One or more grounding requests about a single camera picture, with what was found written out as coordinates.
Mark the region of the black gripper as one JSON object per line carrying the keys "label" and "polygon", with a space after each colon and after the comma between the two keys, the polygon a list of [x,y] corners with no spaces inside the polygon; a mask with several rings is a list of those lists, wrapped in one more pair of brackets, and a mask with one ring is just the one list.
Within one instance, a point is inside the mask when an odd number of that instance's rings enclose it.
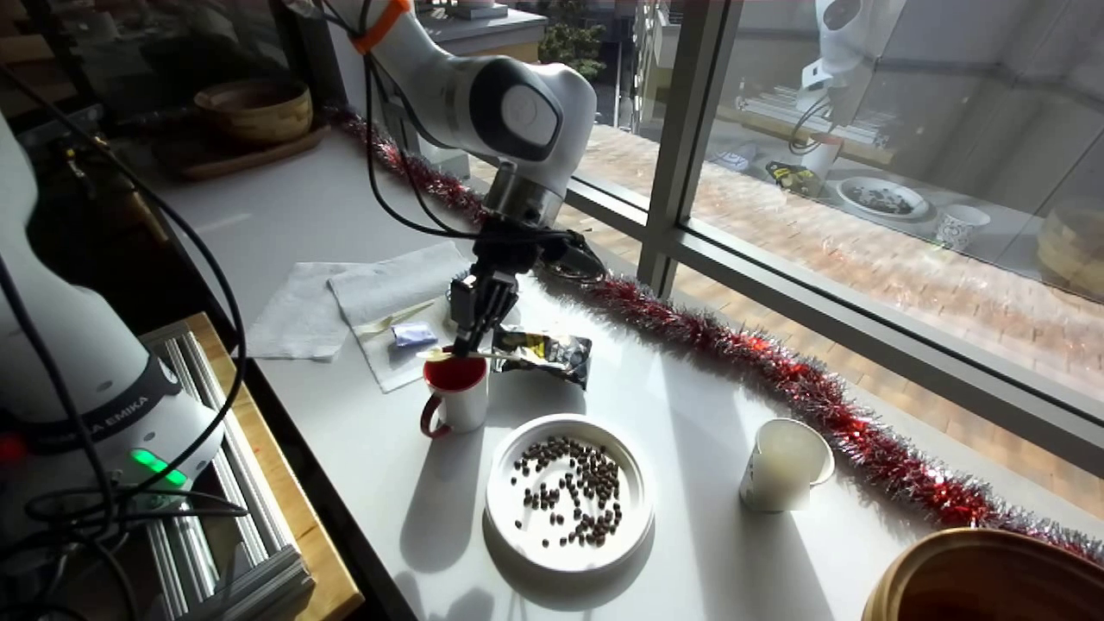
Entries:
{"label": "black gripper", "polygon": [[512,219],[486,219],[472,240],[472,254],[469,276],[457,276],[448,291],[457,337],[472,350],[480,350],[517,303],[517,274],[536,267],[554,267],[571,276],[608,274],[579,230]]}

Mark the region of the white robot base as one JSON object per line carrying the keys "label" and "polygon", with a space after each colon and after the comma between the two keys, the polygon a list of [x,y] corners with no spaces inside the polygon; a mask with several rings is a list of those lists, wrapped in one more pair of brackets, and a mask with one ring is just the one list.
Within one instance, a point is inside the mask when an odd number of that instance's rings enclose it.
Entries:
{"label": "white robot base", "polygon": [[0,121],[0,404],[3,432],[28,447],[3,470],[7,542],[45,531],[36,512],[72,512],[96,476],[157,499],[189,490],[225,432],[119,312],[52,274],[32,247],[40,181]]}

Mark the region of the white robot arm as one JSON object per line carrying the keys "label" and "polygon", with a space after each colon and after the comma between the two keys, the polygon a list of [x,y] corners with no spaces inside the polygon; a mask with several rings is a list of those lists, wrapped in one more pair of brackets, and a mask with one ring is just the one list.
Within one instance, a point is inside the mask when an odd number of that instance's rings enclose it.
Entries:
{"label": "white robot arm", "polygon": [[517,300],[515,276],[559,267],[605,276],[594,247],[555,213],[566,199],[594,117],[596,93],[571,67],[531,67],[512,56],[454,56],[432,41],[411,0],[306,0],[331,17],[402,93],[415,127],[444,150],[497,158],[492,219],[472,240],[469,314],[457,354],[469,354]]}

